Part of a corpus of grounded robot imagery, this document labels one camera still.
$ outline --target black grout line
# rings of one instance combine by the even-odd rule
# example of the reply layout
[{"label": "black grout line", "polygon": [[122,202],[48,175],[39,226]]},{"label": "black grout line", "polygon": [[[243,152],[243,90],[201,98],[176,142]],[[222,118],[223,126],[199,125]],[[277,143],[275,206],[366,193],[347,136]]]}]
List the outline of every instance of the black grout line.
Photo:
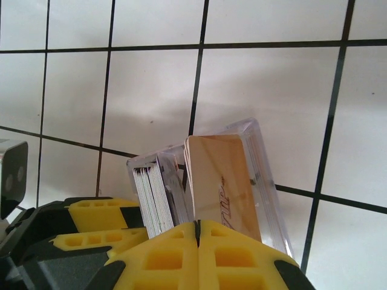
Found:
[{"label": "black grout line", "polygon": [[198,52],[198,62],[196,65],[195,85],[193,86],[193,97],[192,97],[191,115],[189,119],[188,136],[191,136],[194,133],[202,59],[203,59],[203,49],[200,48]]},{"label": "black grout line", "polygon": [[57,138],[57,137],[53,137],[53,136],[42,135],[42,139],[46,139],[46,140],[50,140],[50,141],[60,142],[60,143],[64,143],[64,144],[69,144],[69,145],[73,145],[73,146],[77,146],[77,147],[83,147],[83,148],[99,151],[99,146],[85,144],[85,143],[80,143],[80,142],[75,142],[75,141],[66,140],[66,139],[61,139],[61,138]]},{"label": "black grout line", "polygon": [[316,47],[377,47],[387,46],[387,39],[320,40],[288,42],[241,42],[241,43],[200,43],[176,45],[142,45],[133,47],[88,47],[50,48],[43,50],[0,50],[0,54],[19,53],[86,53],[96,51],[152,51],[152,50],[211,50],[239,48],[316,48]]},{"label": "black grout line", "polygon": [[[343,42],[346,42],[348,40],[348,36],[350,35],[354,6],[355,6],[355,0],[348,0],[344,26],[343,26],[343,33],[342,33]],[[339,56],[337,58],[336,72],[334,75],[331,101],[330,101],[330,106],[328,111],[327,125],[325,127],[324,140],[322,143],[319,170],[317,172],[316,186],[314,189],[315,197],[313,198],[313,203],[311,206],[307,236],[305,238],[304,252],[302,254],[301,271],[304,273],[306,273],[307,271],[311,244],[313,240],[314,227],[316,225],[317,211],[318,211],[319,201],[321,196],[321,188],[322,188],[322,183],[324,179],[325,166],[327,164],[329,145],[330,145],[332,129],[333,129],[334,115],[336,113],[337,99],[339,97],[340,83],[341,83],[344,61],[345,61],[345,53],[346,53],[346,45],[340,46]]]},{"label": "black grout line", "polygon": [[197,50],[199,44],[169,44],[169,45],[141,45],[134,47],[112,47],[112,51],[141,51],[141,50]]},{"label": "black grout line", "polygon": [[346,198],[338,198],[337,196],[323,195],[323,194],[321,194],[319,196],[319,198],[321,201],[328,201],[328,202],[332,202],[334,204],[347,205],[349,207],[356,207],[356,208],[360,208],[362,210],[369,210],[369,211],[373,211],[376,213],[387,214],[387,207],[381,207],[379,205],[366,204],[365,202],[352,201],[352,200],[346,199]]},{"label": "black grout line", "polygon": [[198,52],[198,61],[196,65],[195,85],[193,86],[192,107],[191,107],[191,115],[190,115],[190,121],[189,121],[189,129],[188,129],[188,135],[190,136],[194,133],[196,106],[197,106],[198,93],[199,93],[201,61],[203,59],[204,38],[206,37],[206,25],[207,25],[209,2],[210,2],[209,0],[204,1],[203,18],[201,20],[201,31],[200,31],[200,42],[199,42],[200,47]]},{"label": "black grout line", "polygon": [[[115,12],[115,0],[112,0],[111,15],[110,15],[110,29],[109,29],[109,49],[111,48],[112,39],[113,39],[114,12]],[[103,134],[105,133],[106,104],[108,101],[110,59],[111,59],[111,50],[108,51],[108,57],[106,59],[105,91],[103,93],[102,121],[101,121],[101,133],[100,133],[100,141],[99,141],[99,155],[98,155],[97,182],[96,182],[96,197],[98,197],[99,195],[99,184],[101,179]]]},{"label": "black grout line", "polygon": [[280,192],[292,193],[294,195],[306,196],[308,198],[313,198],[315,196],[314,192],[309,192],[307,190],[302,190],[302,189],[278,185],[278,184],[276,184],[276,190],[279,190]]},{"label": "black grout line", "polygon": [[34,137],[38,137],[38,138],[41,137],[41,135],[39,133],[32,133],[32,132],[29,132],[29,131],[14,129],[14,128],[5,127],[5,126],[0,126],[0,129],[5,130],[5,131],[14,132],[14,133],[23,134],[23,135],[34,136]]},{"label": "black grout line", "polygon": [[353,201],[346,198],[338,198],[337,196],[331,196],[331,195],[323,195],[323,194],[316,195],[314,192],[309,192],[308,190],[287,187],[279,184],[276,184],[276,190],[285,192],[285,193],[291,193],[293,195],[305,196],[307,198],[315,198],[321,201],[328,201],[334,204],[347,205],[349,207],[356,207],[362,210],[369,210],[369,211],[374,211],[376,213],[387,214],[387,207],[381,207],[379,205],[367,204],[365,202]]},{"label": "black grout line", "polygon": [[127,153],[127,152],[123,152],[123,151],[118,151],[118,150],[113,150],[113,149],[107,149],[107,148],[102,148],[102,151],[105,152],[105,153],[110,153],[110,154],[114,154],[114,155],[124,156],[124,157],[128,157],[128,158],[133,158],[133,157],[138,156],[136,154],[131,154],[131,153]]},{"label": "black grout line", "polygon": [[317,171],[316,187],[314,192],[320,193],[322,189],[322,181],[324,179],[325,166],[327,165],[329,145],[332,136],[334,115],[336,112],[337,99],[339,97],[340,83],[343,74],[344,60],[345,60],[346,47],[341,47],[339,51],[339,57],[336,65],[336,72],[334,75],[334,82],[332,88],[331,101],[329,105],[327,125],[325,127],[324,140],[322,143],[322,150],[320,156],[319,169]]},{"label": "black grout line", "polygon": [[[47,18],[46,18],[46,40],[45,47],[48,48],[48,26],[50,22],[50,0],[47,0]],[[46,78],[47,78],[47,57],[48,53],[44,54],[44,71],[43,71],[43,89],[42,89],[42,110],[41,110],[41,129],[39,136],[39,159],[37,160],[37,185],[36,185],[36,207],[39,206],[39,190],[41,187],[41,161],[42,161],[42,142],[43,142],[43,122],[44,122],[44,101],[46,93]]]}]

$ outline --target stack of cards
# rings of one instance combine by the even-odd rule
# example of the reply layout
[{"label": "stack of cards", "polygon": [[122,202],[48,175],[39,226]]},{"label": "stack of cards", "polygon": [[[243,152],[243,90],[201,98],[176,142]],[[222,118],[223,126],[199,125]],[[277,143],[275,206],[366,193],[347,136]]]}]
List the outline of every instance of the stack of cards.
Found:
[{"label": "stack of cards", "polygon": [[195,219],[210,219],[261,240],[239,135],[191,136],[185,142]]},{"label": "stack of cards", "polygon": [[292,255],[255,119],[190,136],[127,165],[149,237],[210,219]]},{"label": "stack of cards", "polygon": [[183,186],[173,157],[161,154],[154,163],[133,169],[141,213],[149,237],[188,222]]}]

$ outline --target black rubber part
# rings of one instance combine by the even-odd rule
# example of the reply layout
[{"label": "black rubber part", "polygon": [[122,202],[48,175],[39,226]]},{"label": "black rubber part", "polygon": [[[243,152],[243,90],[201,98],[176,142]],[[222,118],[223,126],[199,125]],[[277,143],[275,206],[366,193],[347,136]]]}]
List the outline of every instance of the black rubber part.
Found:
[{"label": "black rubber part", "polygon": [[195,238],[196,238],[196,243],[198,244],[198,248],[199,248],[199,246],[200,246],[200,234],[201,234],[200,220],[194,221],[193,224],[195,225]]},{"label": "black rubber part", "polygon": [[115,261],[102,267],[85,290],[113,290],[125,266],[124,261]]},{"label": "black rubber part", "polygon": [[67,208],[39,208],[23,221],[16,231],[12,231],[0,245],[0,268],[3,269],[3,258],[9,257],[19,265],[27,248],[41,240],[58,234],[78,233]]},{"label": "black rubber part", "polygon": [[110,246],[63,251],[50,242],[53,238],[30,246],[6,284],[22,281],[28,289],[85,289],[109,259]]},{"label": "black rubber part", "polygon": [[140,207],[120,207],[121,214],[128,228],[143,228],[144,222]]},{"label": "black rubber part", "polygon": [[13,222],[5,229],[5,232],[9,234],[14,228],[17,228],[21,225],[21,223],[28,219],[31,214],[35,211],[35,208],[29,208],[28,210],[23,210],[21,213],[18,214],[16,219],[13,220]]},{"label": "black rubber part", "polygon": [[[5,219],[23,200],[25,196],[25,189],[27,186],[26,172],[28,160],[28,144],[23,142],[15,147],[11,147],[2,156],[1,164],[6,173],[0,175],[0,218]],[[20,182],[13,182],[11,190],[6,190],[5,185],[8,174],[12,176],[18,175],[20,167],[24,167],[24,174]]]},{"label": "black rubber part", "polygon": [[297,266],[283,260],[275,261],[274,265],[289,290],[316,290]]},{"label": "black rubber part", "polygon": [[105,196],[105,197],[90,197],[90,196],[87,196],[87,197],[80,197],[80,198],[66,198],[64,201],[63,201],[63,206],[64,207],[68,207],[69,205],[71,204],[75,204],[76,202],[79,202],[79,201],[92,201],[92,200],[97,200],[97,199],[112,199],[111,197],[109,196]]}]

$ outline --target clear acrylic box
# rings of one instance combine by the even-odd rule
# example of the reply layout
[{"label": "clear acrylic box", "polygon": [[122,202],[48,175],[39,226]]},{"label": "clear acrylic box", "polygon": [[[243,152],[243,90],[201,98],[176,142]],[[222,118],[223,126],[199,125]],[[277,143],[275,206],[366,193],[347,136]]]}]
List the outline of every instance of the clear acrylic box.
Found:
[{"label": "clear acrylic box", "polygon": [[[289,256],[293,256],[286,226],[279,208],[277,191],[268,164],[258,121],[254,118],[248,118],[204,135],[234,134],[238,134],[243,143],[262,243],[282,251]],[[184,196],[185,203],[192,203],[190,187],[187,185],[186,174],[184,174],[184,140],[180,144],[169,146],[149,154],[140,155],[127,161],[129,177],[134,193],[138,195],[133,170],[150,163],[154,164],[157,158],[159,162],[162,159],[165,160],[166,156],[169,159],[173,157],[175,161],[175,174],[172,177],[169,174],[167,178],[163,176],[166,189],[180,190]],[[189,209],[190,207],[187,207],[188,221],[193,221],[193,209],[192,211]]]}]

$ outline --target white tiled wall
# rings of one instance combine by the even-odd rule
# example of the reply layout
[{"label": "white tiled wall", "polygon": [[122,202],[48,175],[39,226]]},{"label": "white tiled wall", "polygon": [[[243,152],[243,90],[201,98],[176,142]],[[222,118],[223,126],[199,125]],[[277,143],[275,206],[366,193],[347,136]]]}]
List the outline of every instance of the white tiled wall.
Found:
[{"label": "white tiled wall", "polygon": [[[275,182],[294,193],[279,198],[301,263],[313,199],[297,193],[316,195],[341,76],[332,40],[342,38],[348,0],[210,0],[201,62],[204,0],[116,0],[111,24],[112,2],[51,0],[46,35],[47,0],[1,1],[0,138],[30,149],[21,206],[36,205],[43,93],[39,205],[96,194],[103,118],[103,148],[119,155],[102,153],[100,195],[132,198],[121,155],[182,141],[197,91],[195,134],[258,119]],[[383,0],[355,2],[351,45],[384,40],[346,49],[322,193],[369,210],[320,201],[307,268],[317,289],[385,289],[386,215],[367,205],[387,213],[385,14]]]}]

